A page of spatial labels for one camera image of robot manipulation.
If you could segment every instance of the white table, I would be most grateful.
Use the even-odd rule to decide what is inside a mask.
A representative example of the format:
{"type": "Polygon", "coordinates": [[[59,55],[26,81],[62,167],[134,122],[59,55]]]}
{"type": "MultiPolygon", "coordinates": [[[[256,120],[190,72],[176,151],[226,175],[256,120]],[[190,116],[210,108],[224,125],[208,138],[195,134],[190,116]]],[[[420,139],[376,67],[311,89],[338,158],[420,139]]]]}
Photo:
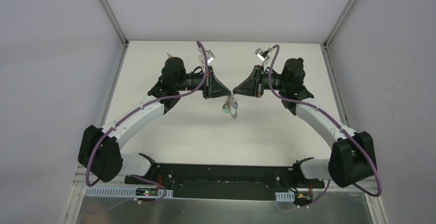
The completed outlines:
{"type": "MultiPolygon", "coordinates": [[[[254,51],[274,43],[203,42],[216,59],[216,77],[230,90],[260,64],[254,51]]],[[[117,119],[157,82],[167,52],[184,60],[186,71],[199,65],[195,42],[131,41],[107,121],[117,119]]],[[[304,59],[304,84],[327,111],[338,118],[324,59],[318,44],[280,44],[274,69],[281,73],[289,58],[304,59]]],[[[330,149],[305,122],[286,110],[269,90],[262,98],[235,96],[238,118],[222,111],[225,97],[203,99],[201,91],[182,98],[163,117],[138,132],[122,149],[145,153],[157,162],[287,166],[305,157],[329,158],[330,149]]]]}

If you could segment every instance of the purple cable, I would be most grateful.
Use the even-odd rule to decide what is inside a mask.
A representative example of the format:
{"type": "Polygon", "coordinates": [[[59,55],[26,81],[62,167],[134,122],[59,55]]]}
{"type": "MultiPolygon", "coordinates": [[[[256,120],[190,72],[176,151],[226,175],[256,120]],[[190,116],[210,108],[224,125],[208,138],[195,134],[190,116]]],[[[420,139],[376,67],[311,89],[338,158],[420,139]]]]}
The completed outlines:
{"type": "MultiPolygon", "coordinates": [[[[324,191],[322,191],[321,194],[320,194],[317,198],[315,198],[315,200],[313,200],[311,203],[309,203],[309,204],[306,205],[306,206],[311,206],[311,205],[313,205],[313,204],[316,203],[316,202],[317,202],[321,197],[324,196],[324,194],[327,192],[327,189],[328,189],[329,186],[330,186],[330,181],[331,181],[331,180],[329,180],[329,181],[327,182],[327,185],[325,186],[324,191]]],[[[277,202],[276,202],[276,206],[279,208],[279,210],[281,210],[281,211],[284,212],[284,213],[290,213],[290,212],[292,212],[292,211],[298,209],[298,207],[294,207],[294,208],[292,208],[292,209],[290,209],[290,210],[283,210],[283,209],[281,209],[281,208],[277,205],[277,202]]]]}
{"type": "MultiPolygon", "coordinates": [[[[194,93],[194,92],[196,92],[197,90],[199,90],[200,89],[200,87],[203,85],[203,83],[204,83],[204,81],[206,80],[206,76],[209,74],[209,72],[208,72],[208,66],[207,66],[207,54],[206,54],[206,50],[204,49],[204,46],[203,46],[203,44],[200,42],[200,41],[197,41],[197,46],[199,47],[199,48],[201,48],[202,49],[202,52],[203,52],[203,56],[204,56],[204,58],[205,58],[205,72],[204,72],[204,74],[203,74],[203,78],[202,78],[202,80],[200,81],[200,83],[197,85],[197,87],[195,87],[193,90],[191,90],[190,92],[187,92],[187,93],[184,93],[184,94],[181,94],[181,95],[176,95],[176,96],[167,96],[167,97],[160,97],[160,98],[157,98],[157,99],[154,99],[154,100],[152,100],[152,101],[150,101],[150,102],[147,102],[146,104],[144,104],[142,107],[144,108],[144,107],[146,107],[146,106],[148,106],[148,105],[150,105],[150,104],[152,104],[152,103],[155,103],[155,102],[159,102],[159,101],[162,101],[162,100],[166,100],[166,99],[173,99],[173,98],[182,98],[182,97],[185,97],[185,96],[189,96],[190,94],[192,94],[192,93],[194,93]]],[[[138,112],[139,110],[141,110],[141,108],[140,107],[138,107],[137,109],[134,109],[133,111],[131,111],[130,113],[128,113],[126,116],[124,116],[123,118],[121,118],[117,123],[115,123],[115,128],[117,128],[122,122],[124,122],[126,119],[128,119],[130,116],[132,116],[133,114],[135,114],[136,112],[138,112]]],[[[103,140],[112,132],[114,130],[114,128],[113,127],[111,127],[109,130],[107,130],[106,131],[106,133],[105,134],[103,134],[103,136],[97,141],[97,143],[96,143],[96,145],[95,145],[95,147],[94,147],[94,149],[93,149],[93,151],[91,152],[91,156],[89,157],[89,160],[88,160],[88,165],[86,166],[86,174],[85,174],[85,182],[86,182],[86,185],[88,186],[88,187],[93,187],[93,186],[95,186],[95,184],[100,180],[100,179],[96,179],[96,181],[94,181],[93,183],[91,183],[90,181],[89,181],[89,174],[90,174],[90,172],[91,172],[91,165],[92,165],[92,163],[93,163],[93,159],[94,159],[94,157],[95,157],[95,154],[96,154],[96,152],[97,152],[97,149],[98,149],[98,147],[101,145],[101,143],[103,142],[103,140]]]]}
{"type": "MultiPolygon", "coordinates": [[[[157,203],[157,202],[162,201],[162,200],[165,198],[165,196],[167,195],[167,190],[166,190],[166,189],[165,189],[161,184],[156,183],[156,182],[153,182],[153,181],[150,181],[150,180],[147,180],[147,179],[143,179],[143,178],[141,178],[141,177],[139,177],[139,176],[136,176],[136,175],[132,175],[132,177],[134,177],[134,178],[136,178],[136,179],[139,179],[139,180],[142,180],[142,181],[144,181],[145,183],[153,184],[153,185],[155,185],[155,186],[157,186],[157,187],[159,187],[160,189],[163,190],[163,196],[161,196],[161,197],[159,197],[159,198],[156,198],[156,200],[154,200],[154,201],[150,201],[150,202],[141,202],[140,204],[152,204],[152,203],[157,203]]],[[[86,208],[84,208],[84,211],[85,211],[87,214],[89,214],[89,215],[99,215],[99,214],[103,214],[103,213],[105,213],[105,212],[107,212],[107,211],[109,211],[109,210],[111,210],[111,209],[113,209],[113,208],[116,208],[116,207],[120,206],[121,204],[123,204],[123,203],[125,203],[125,202],[132,201],[132,200],[135,200],[135,199],[134,199],[134,198],[124,199],[123,201],[120,201],[119,203],[114,204],[114,205],[110,206],[109,208],[107,208],[107,209],[105,209],[105,210],[102,210],[102,211],[96,211],[96,212],[93,212],[93,211],[89,211],[89,210],[87,210],[86,208]]]]}
{"type": "Polygon", "coordinates": [[[277,59],[277,56],[279,55],[279,50],[280,50],[280,46],[279,45],[274,45],[273,48],[276,49],[276,54],[274,55],[274,58],[271,61],[271,65],[270,65],[270,70],[268,73],[268,83],[269,83],[269,89],[271,90],[271,92],[274,94],[274,96],[278,97],[279,99],[286,101],[286,102],[293,102],[293,103],[297,103],[297,104],[303,104],[303,105],[307,105],[309,107],[312,107],[314,109],[317,109],[318,111],[320,111],[323,115],[325,115],[333,124],[336,125],[337,128],[339,128],[339,130],[347,137],[350,139],[350,141],[357,147],[357,149],[363,154],[363,156],[365,157],[365,159],[367,160],[369,166],[372,169],[372,172],[374,173],[375,176],[375,181],[377,182],[377,193],[371,193],[365,189],[363,189],[361,186],[359,186],[358,184],[353,184],[355,187],[359,188],[361,191],[365,192],[366,194],[372,196],[372,197],[379,197],[382,194],[382,182],[380,180],[380,176],[378,175],[377,169],[375,168],[374,162],[371,160],[371,158],[369,157],[368,153],[365,152],[365,150],[356,142],[356,140],[354,140],[353,137],[351,137],[350,134],[347,133],[346,130],[341,128],[341,125],[335,120],[335,118],[333,118],[331,115],[329,115],[329,113],[327,113],[326,111],[324,111],[321,108],[318,108],[317,106],[311,104],[311,103],[307,103],[307,102],[302,102],[302,101],[297,101],[297,100],[292,100],[292,99],[288,99],[288,98],[284,98],[282,96],[280,96],[279,94],[277,94],[274,89],[273,89],[273,82],[271,80],[271,73],[273,71],[273,66],[274,66],[274,62],[277,59]]]}

